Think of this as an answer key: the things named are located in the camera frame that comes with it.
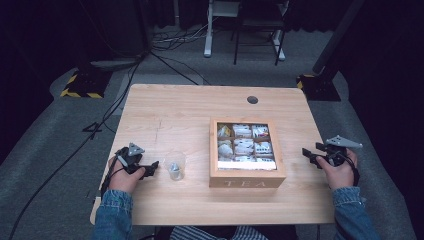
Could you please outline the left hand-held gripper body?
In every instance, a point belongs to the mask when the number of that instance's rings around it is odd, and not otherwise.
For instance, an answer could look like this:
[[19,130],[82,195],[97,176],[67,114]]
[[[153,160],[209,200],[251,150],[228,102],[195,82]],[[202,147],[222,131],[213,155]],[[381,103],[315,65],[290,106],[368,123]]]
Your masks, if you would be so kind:
[[128,174],[133,174],[141,165],[140,160],[145,150],[130,142],[127,147],[123,147],[115,153],[117,160],[122,164]]

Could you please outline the black stand base striped edge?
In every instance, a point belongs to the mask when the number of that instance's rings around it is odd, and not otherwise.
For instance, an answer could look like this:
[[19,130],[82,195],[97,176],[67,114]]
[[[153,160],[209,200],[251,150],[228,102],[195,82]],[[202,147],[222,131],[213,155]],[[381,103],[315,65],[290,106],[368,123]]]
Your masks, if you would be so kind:
[[93,68],[88,71],[76,70],[62,90],[61,97],[94,98],[105,96],[112,73]]
[[332,81],[320,76],[302,74],[296,78],[296,86],[303,91],[308,101],[340,101],[341,98]]

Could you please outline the white desk frame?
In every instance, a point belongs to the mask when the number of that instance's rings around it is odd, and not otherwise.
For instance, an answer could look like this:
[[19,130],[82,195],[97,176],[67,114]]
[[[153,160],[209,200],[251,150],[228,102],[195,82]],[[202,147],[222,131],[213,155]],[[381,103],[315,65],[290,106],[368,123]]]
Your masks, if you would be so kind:
[[[203,53],[205,57],[210,57],[212,55],[213,21],[218,17],[235,18],[237,16],[239,2],[240,0],[208,0],[207,32]],[[278,47],[281,45],[282,41],[283,32],[281,30],[277,30],[276,33],[272,36],[271,43],[278,55],[279,61],[285,60],[284,52],[278,51]]]

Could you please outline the clear plastic cup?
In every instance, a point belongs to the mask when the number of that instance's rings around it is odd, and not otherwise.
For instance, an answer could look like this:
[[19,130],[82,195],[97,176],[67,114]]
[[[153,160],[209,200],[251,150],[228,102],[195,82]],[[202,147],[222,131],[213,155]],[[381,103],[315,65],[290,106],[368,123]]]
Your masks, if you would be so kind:
[[168,173],[169,173],[169,167],[173,162],[177,163],[179,167],[181,168],[182,177],[177,180],[174,180],[171,177],[170,178],[174,181],[180,181],[185,176],[186,155],[179,151],[173,151],[168,153],[164,158],[164,166],[165,166],[165,169],[168,171]]

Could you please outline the slanted dark metal pole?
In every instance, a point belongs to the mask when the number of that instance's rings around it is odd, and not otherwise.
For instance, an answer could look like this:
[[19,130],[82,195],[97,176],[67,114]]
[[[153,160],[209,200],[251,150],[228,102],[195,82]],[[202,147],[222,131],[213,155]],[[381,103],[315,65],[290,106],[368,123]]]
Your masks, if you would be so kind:
[[321,74],[329,65],[330,58],[334,55],[338,44],[341,42],[343,35],[347,32],[349,26],[352,24],[364,1],[365,0],[353,0],[350,4],[329,42],[315,62],[312,68],[312,71],[315,74]]

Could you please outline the wooden tea box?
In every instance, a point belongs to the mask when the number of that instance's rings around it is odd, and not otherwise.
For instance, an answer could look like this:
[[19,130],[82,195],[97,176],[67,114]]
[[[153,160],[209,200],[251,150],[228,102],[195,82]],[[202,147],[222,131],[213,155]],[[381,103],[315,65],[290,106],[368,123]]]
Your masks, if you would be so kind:
[[[219,170],[217,168],[217,124],[267,124],[277,164],[276,170]],[[278,188],[286,179],[282,150],[275,124],[259,118],[212,118],[210,121],[209,186],[214,188]]]

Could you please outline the black metal chair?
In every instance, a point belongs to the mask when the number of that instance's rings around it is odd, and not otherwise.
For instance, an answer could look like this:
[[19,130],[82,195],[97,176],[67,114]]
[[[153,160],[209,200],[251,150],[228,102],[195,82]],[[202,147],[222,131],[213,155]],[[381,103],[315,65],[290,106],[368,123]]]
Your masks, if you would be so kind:
[[289,10],[290,0],[240,0],[236,16],[236,27],[232,38],[235,38],[235,51],[233,64],[237,63],[242,31],[270,32],[271,42],[276,59],[274,64],[284,60],[282,54],[282,42],[285,37],[285,16]]

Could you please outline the person's left hand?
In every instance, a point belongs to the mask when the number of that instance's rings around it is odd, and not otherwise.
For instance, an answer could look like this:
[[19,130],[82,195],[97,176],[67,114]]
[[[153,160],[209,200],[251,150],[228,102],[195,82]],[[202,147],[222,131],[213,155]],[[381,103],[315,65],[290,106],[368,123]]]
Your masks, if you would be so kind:
[[112,165],[113,162],[113,158],[108,161],[108,167],[113,173],[108,189],[119,190],[132,194],[138,184],[138,181],[144,175],[145,169],[139,168],[136,172],[128,174],[125,170],[122,170],[122,164],[119,161],[117,161],[115,165]]

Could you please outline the person's striped clothing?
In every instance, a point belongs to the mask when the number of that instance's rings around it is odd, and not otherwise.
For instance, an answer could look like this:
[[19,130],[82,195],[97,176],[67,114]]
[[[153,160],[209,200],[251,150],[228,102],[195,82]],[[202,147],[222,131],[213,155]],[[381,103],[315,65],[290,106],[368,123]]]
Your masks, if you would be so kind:
[[177,226],[172,230],[170,240],[268,240],[268,238],[250,226],[238,226],[229,239],[208,233],[198,227]]

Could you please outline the single white tea bag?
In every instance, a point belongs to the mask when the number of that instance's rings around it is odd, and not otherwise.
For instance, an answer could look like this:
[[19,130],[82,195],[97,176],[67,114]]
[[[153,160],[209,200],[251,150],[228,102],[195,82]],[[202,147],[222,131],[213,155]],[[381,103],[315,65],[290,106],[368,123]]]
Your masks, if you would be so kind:
[[175,162],[173,162],[169,167],[170,177],[174,180],[180,179],[182,177],[181,168]]

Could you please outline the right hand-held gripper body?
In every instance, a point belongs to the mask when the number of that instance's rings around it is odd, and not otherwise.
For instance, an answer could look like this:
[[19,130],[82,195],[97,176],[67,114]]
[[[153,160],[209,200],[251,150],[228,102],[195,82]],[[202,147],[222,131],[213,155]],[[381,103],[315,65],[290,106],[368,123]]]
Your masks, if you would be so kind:
[[328,163],[334,167],[340,166],[348,160],[348,148],[362,148],[363,144],[354,142],[340,135],[326,139],[321,147],[321,150],[326,152]]

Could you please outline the person's right hand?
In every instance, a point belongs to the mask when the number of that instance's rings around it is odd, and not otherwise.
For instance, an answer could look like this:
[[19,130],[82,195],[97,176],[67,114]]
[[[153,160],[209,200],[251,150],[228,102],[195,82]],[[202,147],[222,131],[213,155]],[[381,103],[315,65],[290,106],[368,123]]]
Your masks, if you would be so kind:
[[338,167],[333,167],[318,156],[316,161],[326,174],[326,179],[331,190],[351,187],[354,185],[354,172],[347,161]]

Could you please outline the group of tea bags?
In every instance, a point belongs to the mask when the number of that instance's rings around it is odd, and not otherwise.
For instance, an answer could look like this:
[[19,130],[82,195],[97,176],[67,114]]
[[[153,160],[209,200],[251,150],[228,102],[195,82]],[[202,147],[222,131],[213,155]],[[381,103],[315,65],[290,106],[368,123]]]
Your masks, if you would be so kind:
[[276,170],[267,124],[218,123],[219,170]]

